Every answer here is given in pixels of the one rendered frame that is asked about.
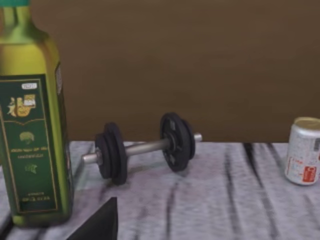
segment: dumbbell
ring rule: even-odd
[[[202,141],[200,133],[193,133],[190,124],[176,113],[166,113],[160,121],[161,140],[125,146],[122,134],[114,123],[107,123],[104,131],[95,137],[95,152],[85,154],[85,164],[98,164],[104,179],[112,179],[116,185],[127,181],[128,157],[163,151],[164,158],[173,172],[186,169],[196,152],[196,143]]]

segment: green bottle cap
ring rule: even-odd
[[[0,7],[29,6],[30,0],[0,0]]]

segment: gold can top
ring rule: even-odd
[[[302,129],[320,131],[320,119],[315,117],[298,117],[294,120],[294,125]]]

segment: soda can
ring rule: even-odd
[[[285,176],[299,185],[312,185],[320,173],[320,119],[298,117],[291,126]]]

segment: white marble tabletop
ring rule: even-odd
[[[8,240],[63,240],[117,197],[119,240],[315,240],[320,236],[320,183],[286,180],[286,143],[197,145],[186,171],[173,173],[160,151],[133,156],[125,185],[100,177],[80,156],[93,142],[70,144],[74,213],[64,225],[22,230]],[[0,168],[0,226],[9,216]]]

